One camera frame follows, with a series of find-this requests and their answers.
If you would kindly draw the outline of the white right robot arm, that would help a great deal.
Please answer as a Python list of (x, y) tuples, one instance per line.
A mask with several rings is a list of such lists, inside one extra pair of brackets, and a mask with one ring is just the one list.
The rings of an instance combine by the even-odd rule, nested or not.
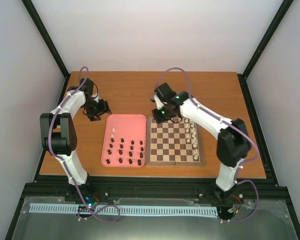
[(156, 104), (152, 110), (156, 123), (175, 117), (187, 118), (216, 139), (220, 168), (214, 195), (219, 201), (226, 199), (235, 190), (239, 168), (252, 147), (244, 121), (225, 118), (202, 105), (188, 92), (177, 94), (166, 82), (155, 87), (151, 101)]

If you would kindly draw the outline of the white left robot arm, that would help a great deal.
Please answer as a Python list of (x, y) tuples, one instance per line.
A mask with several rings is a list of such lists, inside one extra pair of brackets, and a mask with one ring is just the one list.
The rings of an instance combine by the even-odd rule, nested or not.
[(100, 121), (103, 114), (111, 114), (106, 100), (93, 94), (97, 85), (89, 78), (80, 79), (79, 86), (71, 86), (66, 92), (62, 102), (51, 112), (41, 114), (39, 118), (41, 144), (65, 171), (68, 183), (79, 187), (76, 195), (82, 201), (93, 198), (94, 188), (86, 184), (88, 173), (82, 167), (76, 152), (78, 138), (73, 123), (73, 118), (78, 110), (83, 109), (83, 114), (91, 121)]

